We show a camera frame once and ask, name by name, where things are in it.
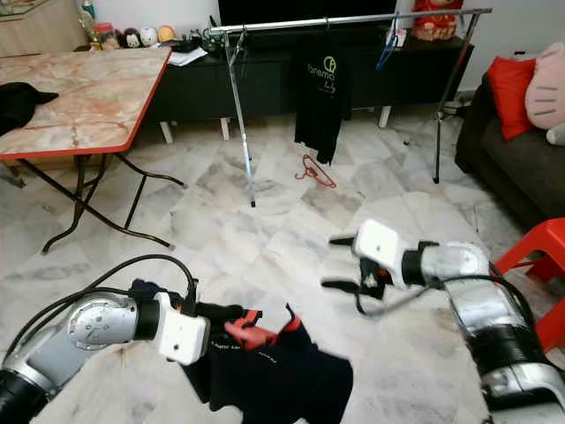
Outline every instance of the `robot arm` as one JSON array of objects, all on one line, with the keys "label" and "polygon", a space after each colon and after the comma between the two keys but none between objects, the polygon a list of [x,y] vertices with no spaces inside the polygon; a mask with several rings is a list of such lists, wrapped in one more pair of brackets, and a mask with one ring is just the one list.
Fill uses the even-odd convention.
[{"label": "robot arm", "polygon": [[135,300],[88,295],[59,323],[45,327],[5,358],[0,370],[0,422],[28,423],[95,353],[109,345],[150,340],[183,365],[205,352],[209,322],[181,314],[167,293]]},{"label": "robot arm", "polygon": [[[477,246],[423,242],[410,250],[395,230],[374,220],[360,226],[350,246],[361,260],[362,294],[369,292],[363,283],[367,269],[386,270],[385,283],[401,289],[418,284],[448,293],[491,422],[565,422],[565,382],[546,360],[531,310],[511,284],[489,275],[489,261]],[[384,287],[382,273],[373,273]],[[382,296],[384,289],[377,292]]]}]

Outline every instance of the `black hanging shirt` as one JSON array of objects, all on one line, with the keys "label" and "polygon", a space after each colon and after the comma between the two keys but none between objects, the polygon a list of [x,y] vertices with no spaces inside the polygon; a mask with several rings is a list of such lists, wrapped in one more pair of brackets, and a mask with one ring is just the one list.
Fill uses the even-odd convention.
[{"label": "black hanging shirt", "polygon": [[331,163],[342,118],[351,115],[349,67],[328,35],[298,44],[292,76],[298,95],[296,143],[318,150],[320,163]]}]

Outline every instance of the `black tv cabinet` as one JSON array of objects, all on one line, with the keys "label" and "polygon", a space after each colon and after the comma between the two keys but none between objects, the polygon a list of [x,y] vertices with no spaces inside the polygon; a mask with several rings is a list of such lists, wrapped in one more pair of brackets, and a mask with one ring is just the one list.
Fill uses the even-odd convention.
[{"label": "black tv cabinet", "polygon": [[[395,49],[382,71],[375,65],[383,49],[375,43],[343,45],[353,78],[352,106],[394,106],[438,102],[463,41],[422,42],[407,37]],[[467,50],[453,98],[473,47]],[[236,62],[237,81],[245,117],[265,117],[295,111],[290,88],[292,49],[254,49],[240,53]],[[183,67],[169,65],[147,111],[154,121],[193,121],[236,115],[225,57],[210,55]]]}]

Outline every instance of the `clothing rack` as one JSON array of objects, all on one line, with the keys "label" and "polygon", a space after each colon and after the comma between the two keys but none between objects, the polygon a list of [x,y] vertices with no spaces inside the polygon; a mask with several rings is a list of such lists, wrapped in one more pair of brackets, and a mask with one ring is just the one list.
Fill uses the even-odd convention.
[{"label": "clothing rack", "polygon": [[[459,52],[459,57],[449,75],[448,83],[443,92],[443,96],[438,104],[438,109],[436,112],[437,127],[436,127],[436,150],[435,150],[435,174],[433,177],[433,182],[438,184],[440,182],[440,150],[441,150],[441,121],[443,120],[443,108],[446,101],[448,100],[449,93],[455,83],[457,74],[461,69],[461,65],[465,59],[467,49],[469,44],[471,44],[471,38],[477,26],[479,17],[484,13],[491,13],[492,8],[483,9],[463,9],[460,11],[419,11],[419,12],[409,12],[409,13],[388,13],[381,15],[365,15],[365,16],[351,16],[344,18],[320,18],[320,19],[304,19],[304,20],[291,20],[286,22],[267,22],[261,24],[249,24],[249,25],[231,25],[231,26],[215,26],[210,28],[210,35],[221,35],[224,41],[224,47],[226,50],[226,59],[228,63],[228,69],[230,74],[231,88],[233,91],[234,103],[236,105],[237,121],[239,123],[239,131],[241,133],[241,141],[244,150],[244,161],[245,161],[245,172],[247,174],[247,192],[249,194],[249,200],[251,202],[252,208],[255,208],[255,192],[253,189],[253,175],[251,169],[251,157],[249,153],[249,146],[247,145],[247,134],[245,132],[244,115],[241,109],[241,102],[239,101],[239,90],[237,88],[236,73],[234,71],[234,63],[236,63],[237,55],[243,48],[245,42],[245,37],[247,33],[253,31],[267,31],[274,29],[286,29],[286,28],[299,28],[299,27],[318,27],[325,26],[330,27],[332,25],[341,24],[355,24],[355,23],[365,23],[365,22],[378,22],[382,20],[392,20],[392,19],[411,19],[411,18],[424,18],[429,16],[444,16],[444,15],[454,15],[463,16],[471,15],[471,22],[467,27],[465,37],[463,39],[463,45]],[[232,50],[230,46],[230,34],[241,33],[235,48]]]}]

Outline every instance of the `shirt logo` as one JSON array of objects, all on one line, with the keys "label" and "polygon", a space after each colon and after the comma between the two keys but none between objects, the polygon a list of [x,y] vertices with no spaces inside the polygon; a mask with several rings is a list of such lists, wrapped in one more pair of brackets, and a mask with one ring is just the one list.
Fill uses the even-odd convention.
[{"label": "shirt logo", "polygon": [[335,59],[331,56],[326,56],[324,59],[324,69],[326,69],[329,73],[334,73],[336,68],[337,63],[335,62]]}]

